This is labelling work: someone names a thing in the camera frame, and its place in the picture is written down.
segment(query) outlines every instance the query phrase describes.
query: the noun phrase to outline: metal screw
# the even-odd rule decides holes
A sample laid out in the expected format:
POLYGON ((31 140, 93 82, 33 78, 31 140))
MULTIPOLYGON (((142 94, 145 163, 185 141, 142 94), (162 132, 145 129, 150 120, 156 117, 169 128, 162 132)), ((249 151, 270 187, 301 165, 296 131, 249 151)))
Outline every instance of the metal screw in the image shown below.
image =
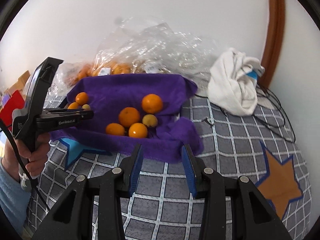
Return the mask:
POLYGON ((244 183, 248 183, 249 182, 249 178, 247 176, 241 176, 240 180, 244 183))
POLYGON ((119 167, 115 167, 115 168, 112 169, 112 173, 113 173, 113 174, 119 174, 121 171, 122 171, 122 170, 121 170, 121 168, 119 168, 119 167))
POLYGON ((78 176, 76 177, 76 180, 77 180, 78 182, 84 181, 84 179, 85 179, 85 176, 84 176, 84 175, 78 175, 78 176))
POLYGON ((212 174, 213 173, 213 169, 211 169, 211 168, 205 168, 203 171, 206 174, 212 174))

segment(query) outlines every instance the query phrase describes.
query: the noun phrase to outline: white wall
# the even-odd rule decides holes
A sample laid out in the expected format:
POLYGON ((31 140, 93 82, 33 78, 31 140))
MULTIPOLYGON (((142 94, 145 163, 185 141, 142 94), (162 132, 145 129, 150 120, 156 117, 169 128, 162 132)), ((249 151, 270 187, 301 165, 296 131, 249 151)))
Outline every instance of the white wall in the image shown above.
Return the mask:
POLYGON ((285 1, 284 43, 270 89, 286 110, 307 161, 311 228, 320 215, 320 31, 297 0, 285 1))
POLYGON ((92 60, 119 19, 145 15, 261 58, 268 0, 29 0, 0 42, 0 83, 12 85, 48 56, 92 60))

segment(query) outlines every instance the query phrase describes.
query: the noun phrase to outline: white cloth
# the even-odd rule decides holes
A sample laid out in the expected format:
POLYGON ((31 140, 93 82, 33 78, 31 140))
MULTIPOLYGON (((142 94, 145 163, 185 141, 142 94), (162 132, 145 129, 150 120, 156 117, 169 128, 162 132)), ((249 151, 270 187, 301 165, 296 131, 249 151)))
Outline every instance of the white cloth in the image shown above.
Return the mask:
POLYGON ((210 102, 233 115, 251 115, 258 101, 255 90, 257 80, 247 75, 252 71, 258 76, 264 73, 257 58, 247 57, 234 48, 222 53, 210 69, 210 102))

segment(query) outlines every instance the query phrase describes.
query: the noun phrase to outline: cardboard box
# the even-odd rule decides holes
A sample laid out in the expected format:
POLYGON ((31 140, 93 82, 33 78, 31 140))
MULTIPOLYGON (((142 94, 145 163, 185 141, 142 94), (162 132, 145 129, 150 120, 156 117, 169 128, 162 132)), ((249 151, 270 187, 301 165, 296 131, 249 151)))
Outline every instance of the cardboard box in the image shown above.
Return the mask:
POLYGON ((16 90, 22 92, 29 77, 30 72, 27 70, 18 78, 18 81, 14 85, 12 85, 5 91, 5 93, 9 93, 10 95, 12 95, 16 90))

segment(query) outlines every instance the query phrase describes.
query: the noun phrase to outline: checkered blanket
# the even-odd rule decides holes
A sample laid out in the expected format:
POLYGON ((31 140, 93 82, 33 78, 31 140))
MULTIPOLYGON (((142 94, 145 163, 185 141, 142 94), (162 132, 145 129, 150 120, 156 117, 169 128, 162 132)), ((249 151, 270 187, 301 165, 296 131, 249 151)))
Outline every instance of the checkered blanket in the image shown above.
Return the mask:
MULTIPOLYGON (((57 107, 59 101, 50 102, 57 107)), ((272 124, 282 124, 283 119, 276 110, 258 106, 255 114, 272 124)), ((201 157, 207 167, 223 176, 238 178, 248 176, 254 183, 266 174, 266 165, 259 140, 280 161, 293 155, 296 179, 303 191, 303 198, 289 204, 283 219, 293 239, 302 239, 308 232, 311 207, 310 178, 306 162, 295 144, 278 138, 252 117, 224 115, 206 98, 194 97, 186 102, 181 116, 191 119, 204 143, 201 157), (202 122, 208 117, 214 126, 202 122)), ((284 137, 292 135, 288 128, 278 129, 284 137)), ((66 147, 58 141, 51 142, 49 160, 40 177, 39 187, 44 199, 51 207, 66 187, 79 174, 89 178, 100 176, 118 166, 125 157, 83 154, 64 171, 66 147)), ((99 198, 95 198, 92 220, 92 239, 98 239, 97 215, 99 198)), ((189 193, 181 163, 168 164, 145 159, 136 193, 131 199, 121 199, 122 219, 126 239, 134 240, 194 240, 198 239, 204 201, 193 200, 189 193)), ((227 235, 232 238, 230 198, 226 198, 227 235)), ((43 204, 32 194, 27 212, 26 226, 32 232, 46 215, 43 204)))

